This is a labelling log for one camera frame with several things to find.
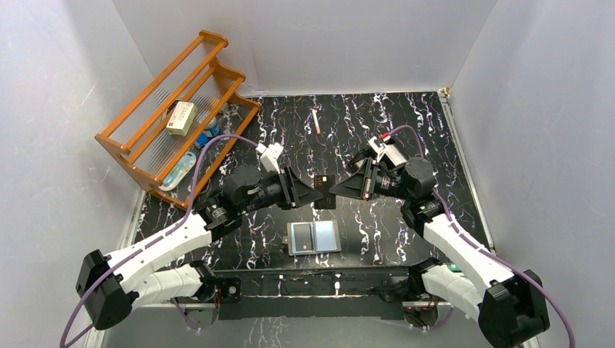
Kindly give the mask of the black VIP card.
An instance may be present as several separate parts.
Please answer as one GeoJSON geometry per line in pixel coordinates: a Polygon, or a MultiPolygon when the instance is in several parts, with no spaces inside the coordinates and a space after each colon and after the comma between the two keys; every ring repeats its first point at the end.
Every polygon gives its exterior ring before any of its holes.
{"type": "Polygon", "coordinates": [[[297,223],[291,227],[291,250],[294,254],[307,253],[314,250],[311,224],[297,223]]]}

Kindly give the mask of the silver metal card holder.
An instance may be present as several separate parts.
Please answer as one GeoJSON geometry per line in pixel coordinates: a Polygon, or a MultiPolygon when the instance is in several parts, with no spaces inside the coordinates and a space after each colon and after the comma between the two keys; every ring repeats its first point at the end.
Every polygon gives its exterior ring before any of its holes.
{"type": "Polygon", "coordinates": [[[296,222],[288,223],[286,235],[283,237],[283,244],[287,245],[289,256],[300,256],[310,254],[322,254],[331,252],[340,252],[342,250],[342,244],[340,241],[339,229],[336,220],[317,220],[312,222],[296,222]],[[314,250],[307,253],[294,254],[291,250],[291,227],[297,223],[309,223],[311,224],[314,250]]]}

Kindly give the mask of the black card tray box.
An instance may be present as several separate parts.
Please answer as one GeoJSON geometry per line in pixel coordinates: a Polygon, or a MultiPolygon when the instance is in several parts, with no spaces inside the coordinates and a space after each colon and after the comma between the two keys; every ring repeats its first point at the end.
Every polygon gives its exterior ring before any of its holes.
{"type": "Polygon", "coordinates": [[[399,170],[408,161],[408,157],[397,148],[392,137],[372,137],[368,140],[372,157],[387,170],[399,170]]]}

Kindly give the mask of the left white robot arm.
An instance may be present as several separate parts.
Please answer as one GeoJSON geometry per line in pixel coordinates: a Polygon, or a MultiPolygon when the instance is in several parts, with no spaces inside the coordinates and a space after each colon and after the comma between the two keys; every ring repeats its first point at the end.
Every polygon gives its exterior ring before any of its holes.
{"type": "Polygon", "coordinates": [[[130,247],[88,253],[75,290],[97,330],[116,326],[136,308],[160,300],[194,297],[207,302],[217,283],[199,263],[167,271],[163,267],[235,231],[248,213],[273,205],[296,209],[321,198],[290,167],[262,174],[253,165],[242,165],[221,186],[199,196],[177,223],[130,247]]]}

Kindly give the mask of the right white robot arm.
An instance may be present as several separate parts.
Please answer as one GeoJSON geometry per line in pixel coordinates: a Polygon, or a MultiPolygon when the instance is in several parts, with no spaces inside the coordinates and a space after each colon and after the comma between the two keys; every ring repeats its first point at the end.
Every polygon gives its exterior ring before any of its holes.
{"type": "Polygon", "coordinates": [[[495,260],[485,246],[462,229],[436,192],[432,164],[413,157],[390,167],[384,155],[358,156],[361,166],[330,193],[368,201],[376,195],[401,199],[403,220],[460,269],[454,274],[431,258],[412,267],[410,294],[446,299],[475,320],[493,347],[517,347],[550,328],[540,278],[531,270],[514,271],[495,260]]]}

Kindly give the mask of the white card stack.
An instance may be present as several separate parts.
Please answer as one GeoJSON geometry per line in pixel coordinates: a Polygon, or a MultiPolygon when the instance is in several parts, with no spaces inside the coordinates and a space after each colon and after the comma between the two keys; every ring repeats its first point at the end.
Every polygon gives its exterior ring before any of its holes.
{"type": "Polygon", "coordinates": [[[389,170],[403,166],[408,158],[396,147],[395,144],[385,144],[379,154],[379,161],[389,170]]]}

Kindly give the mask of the pink white pen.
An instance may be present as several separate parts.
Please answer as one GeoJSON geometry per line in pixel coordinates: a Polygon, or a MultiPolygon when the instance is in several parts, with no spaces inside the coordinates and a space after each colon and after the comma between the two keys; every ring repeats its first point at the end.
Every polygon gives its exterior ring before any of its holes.
{"type": "Polygon", "coordinates": [[[311,109],[311,115],[315,126],[315,131],[317,135],[321,135],[321,128],[318,121],[318,112],[316,109],[311,109]]]}

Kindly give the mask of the blue small bottle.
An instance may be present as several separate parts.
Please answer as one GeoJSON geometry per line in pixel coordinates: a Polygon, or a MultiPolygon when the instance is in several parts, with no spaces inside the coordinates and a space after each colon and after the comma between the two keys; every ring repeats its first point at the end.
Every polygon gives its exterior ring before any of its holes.
{"type": "Polygon", "coordinates": [[[196,148],[201,149],[211,139],[220,134],[220,126],[217,117],[211,119],[211,121],[205,126],[205,129],[197,137],[194,145],[196,148]]]}

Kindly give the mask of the light blue blister pack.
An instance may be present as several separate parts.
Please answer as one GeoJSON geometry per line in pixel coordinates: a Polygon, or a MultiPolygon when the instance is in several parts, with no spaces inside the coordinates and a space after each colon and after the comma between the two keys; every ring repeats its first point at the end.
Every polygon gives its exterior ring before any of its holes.
{"type": "Polygon", "coordinates": [[[189,171],[197,162],[195,153],[188,151],[178,161],[170,173],[166,176],[159,189],[162,191],[172,191],[186,177],[189,171]]]}

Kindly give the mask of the orange wooden shelf rack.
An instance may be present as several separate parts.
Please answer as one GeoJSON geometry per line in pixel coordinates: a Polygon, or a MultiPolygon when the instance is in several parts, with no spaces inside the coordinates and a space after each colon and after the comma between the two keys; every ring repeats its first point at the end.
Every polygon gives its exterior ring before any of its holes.
{"type": "Polygon", "coordinates": [[[152,196],[185,208],[179,162],[201,135],[240,135],[260,105],[240,96],[246,77],[218,61],[228,40],[203,30],[95,139],[152,196]]]}

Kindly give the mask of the cream medicine box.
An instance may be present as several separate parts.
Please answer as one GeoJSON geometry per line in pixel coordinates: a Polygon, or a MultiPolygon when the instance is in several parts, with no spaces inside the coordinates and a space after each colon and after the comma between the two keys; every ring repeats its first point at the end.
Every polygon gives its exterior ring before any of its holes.
{"type": "Polygon", "coordinates": [[[189,101],[178,101],[170,113],[170,118],[166,125],[167,132],[172,136],[186,136],[194,122],[197,113],[195,103],[189,101]]]}

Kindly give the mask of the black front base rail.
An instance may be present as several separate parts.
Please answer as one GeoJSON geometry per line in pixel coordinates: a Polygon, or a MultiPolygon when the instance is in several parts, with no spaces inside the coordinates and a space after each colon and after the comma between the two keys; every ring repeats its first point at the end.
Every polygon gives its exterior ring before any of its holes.
{"type": "Polygon", "coordinates": [[[403,304],[421,300],[409,285],[408,268],[320,268],[236,270],[237,303],[223,303],[220,319],[246,318],[403,318],[403,304]]]}

